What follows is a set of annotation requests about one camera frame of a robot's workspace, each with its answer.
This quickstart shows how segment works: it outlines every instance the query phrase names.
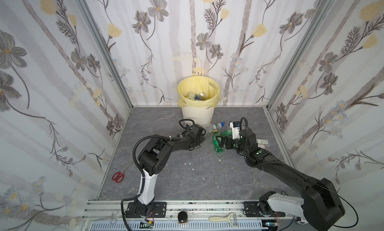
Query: scissors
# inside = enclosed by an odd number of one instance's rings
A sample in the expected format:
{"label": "scissors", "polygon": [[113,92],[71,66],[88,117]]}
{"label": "scissors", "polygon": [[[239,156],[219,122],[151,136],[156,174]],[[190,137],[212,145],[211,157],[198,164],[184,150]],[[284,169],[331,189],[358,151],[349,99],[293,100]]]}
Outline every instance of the scissors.
{"label": "scissors", "polygon": [[112,180],[119,183],[124,179],[124,173],[129,168],[129,166],[132,164],[133,160],[129,163],[129,165],[124,169],[122,172],[117,172],[112,176]]}
{"label": "scissors", "polygon": [[108,217],[104,217],[104,218],[99,218],[99,219],[94,219],[92,221],[99,221],[99,220],[107,220],[107,219],[111,219],[109,222],[111,224],[115,224],[118,220],[116,218],[114,218],[113,216],[115,216],[116,214],[118,214],[118,211],[117,210],[113,210],[112,211],[112,215],[108,216]]}

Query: gray floor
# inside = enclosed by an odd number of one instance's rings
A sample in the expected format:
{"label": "gray floor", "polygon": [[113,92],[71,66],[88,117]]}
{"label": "gray floor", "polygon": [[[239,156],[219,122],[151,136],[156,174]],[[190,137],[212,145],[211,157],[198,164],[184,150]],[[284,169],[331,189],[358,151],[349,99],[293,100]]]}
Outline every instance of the gray floor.
{"label": "gray floor", "polygon": [[[212,122],[239,121],[246,117],[249,128],[257,138],[267,139],[266,149],[283,161],[262,108],[217,108]],[[132,160],[133,146],[142,137],[151,134],[176,136],[183,129],[180,108],[133,108],[122,133],[118,149],[112,160],[99,200],[121,200],[137,194],[140,172],[132,163],[121,183],[111,180],[114,173],[122,171]],[[140,144],[137,154],[145,146]],[[258,199],[267,191],[285,190],[297,194],[272,175],[246,165],[243,157],[232,150],[216,153],[212,134],[206,137],[201,148],[193,151],[173,152],[159,173],[156,182],[157,200],[242,200]]]}

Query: white trash can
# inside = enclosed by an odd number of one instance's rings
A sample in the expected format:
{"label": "white trash can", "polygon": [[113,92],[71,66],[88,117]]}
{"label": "white trash can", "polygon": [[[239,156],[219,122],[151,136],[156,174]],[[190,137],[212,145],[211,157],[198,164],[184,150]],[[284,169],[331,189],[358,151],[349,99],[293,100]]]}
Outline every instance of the white trash can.
{"label": "white trash can", "polygon": [[[221,99],[221,90],[217,82],[206,76],[191,76],[182,80],[178,86],[178,105],[181,107],[183,117],[192,119],[195,123],[204,125],[212,121],[215,107]],[[189,92],[204,93],[203,101],[187,98]]]}

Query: wall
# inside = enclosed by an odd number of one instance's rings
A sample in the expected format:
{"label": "wall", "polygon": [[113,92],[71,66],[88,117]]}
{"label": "wall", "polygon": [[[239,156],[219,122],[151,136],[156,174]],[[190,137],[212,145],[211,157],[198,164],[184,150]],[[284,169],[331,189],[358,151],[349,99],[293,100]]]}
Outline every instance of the wall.
{"label": "wall", "polygon": [[[336,0],[270,108],[299,170],[327,178],[381,230],[384,206],[384,0]],[[337,223],[354,224],[346,215]]]}
{"label": "wall", "polygon": [[265,105],[322,0],[86,0],[134,105],[206,75],[222,105]]}
{"label": "wall", "polygon": [[74,0],[0,0],[1,229],[75,230],[128,109]]}

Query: red scissors handle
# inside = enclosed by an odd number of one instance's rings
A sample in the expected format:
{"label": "red scissors handle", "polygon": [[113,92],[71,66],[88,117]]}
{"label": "red scissors handle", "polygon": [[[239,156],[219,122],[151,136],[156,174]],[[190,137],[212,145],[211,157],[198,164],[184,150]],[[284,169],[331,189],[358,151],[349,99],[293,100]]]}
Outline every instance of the red scissors handle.
{"label": "red scissors handle", "polygon": [[117,172],[112,176],[112,180],[119,183],[124,179],[124,173]]}

